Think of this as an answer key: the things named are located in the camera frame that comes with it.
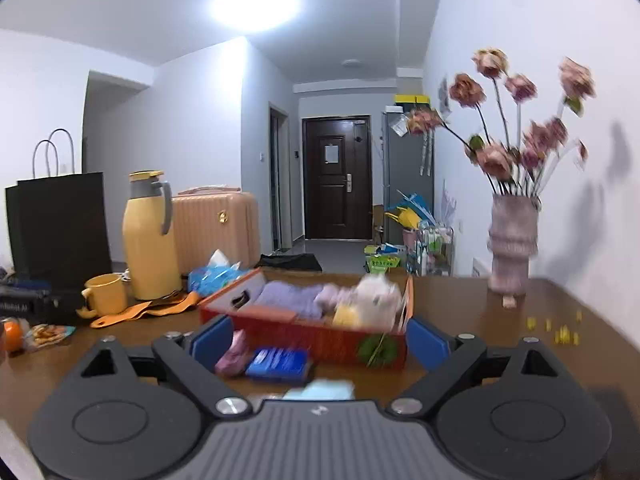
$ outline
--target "dark brown door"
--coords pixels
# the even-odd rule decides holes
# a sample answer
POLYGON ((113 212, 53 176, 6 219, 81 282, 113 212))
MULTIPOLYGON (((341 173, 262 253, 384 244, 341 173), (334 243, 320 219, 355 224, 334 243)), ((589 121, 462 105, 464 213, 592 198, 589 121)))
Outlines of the dark brown door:
POLYGON ((370 117, 305 119, 305 237, 370 240, 370 117))

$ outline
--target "white plush toy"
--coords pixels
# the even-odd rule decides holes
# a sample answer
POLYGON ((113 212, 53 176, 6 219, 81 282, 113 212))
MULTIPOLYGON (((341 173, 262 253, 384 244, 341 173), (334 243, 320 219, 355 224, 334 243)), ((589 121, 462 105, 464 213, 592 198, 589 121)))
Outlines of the white plush toy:
POLYGON ((388 332, 396 323, 402 297, 398 286, 384 274, 368 274, 353 290, 351 305, 358 314, 361 327, 388 332))

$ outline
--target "round black disc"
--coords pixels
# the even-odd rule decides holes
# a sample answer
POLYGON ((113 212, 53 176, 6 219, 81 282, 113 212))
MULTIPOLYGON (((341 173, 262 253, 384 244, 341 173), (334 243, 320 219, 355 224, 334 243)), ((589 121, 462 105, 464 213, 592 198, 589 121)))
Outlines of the round black disc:
POLYGON ((610 443, 602 410, 579 386, 542 376, 465 390, 436 428, 467 470, 496 480, 568 480, 593 472, 610 443))
POLYGON ((200 413, 187 397, 103 376, 55 391, 31 424, 29 444, 60 478, 142 480, 176 465, 200 430, 200 413))

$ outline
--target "open box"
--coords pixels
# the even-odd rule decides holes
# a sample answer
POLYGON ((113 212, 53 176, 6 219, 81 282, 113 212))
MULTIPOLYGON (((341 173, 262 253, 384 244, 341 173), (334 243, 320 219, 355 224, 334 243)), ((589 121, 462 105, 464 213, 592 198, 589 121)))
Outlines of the open box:
POLYGON ((266 282, 278 280, 297 286, 335 283, 352 287, 361 277, 359 274, 323 274, 267 267, 255 269, 201 300, 198 304, 200 320, 204 323, 218 314, 228 314, 235 330, 245 330, 251 349, 263 346, 298 348, 307 350, 315 362, 403 368, 406 359, 404 330, 414 312, 414 283, 405 272, 392 272, 386 276, 400 288, 404 304, 398 328, 386 334, 375 330, 350 330, 321 320, 293 319, 293 315, 280 316, 279 309, 273 316, 266 314, 266 309, 258 313, 249 308, 243 312, 248 306, 256 306, 255 299, 266 282), (244 306, 237 310, 235 305, 239 302, 244 306))

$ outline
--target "doorway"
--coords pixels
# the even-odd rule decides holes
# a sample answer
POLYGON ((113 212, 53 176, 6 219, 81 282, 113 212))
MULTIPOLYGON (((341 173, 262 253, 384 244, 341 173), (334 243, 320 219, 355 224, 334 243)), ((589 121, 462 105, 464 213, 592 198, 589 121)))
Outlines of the doorway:
POLYGON ((269 175, 273 251, 291 248, 289 118, 269 109, 269 175))
POLYGON ((305 237, 371 240, 370 116, 302 121, 305 237))

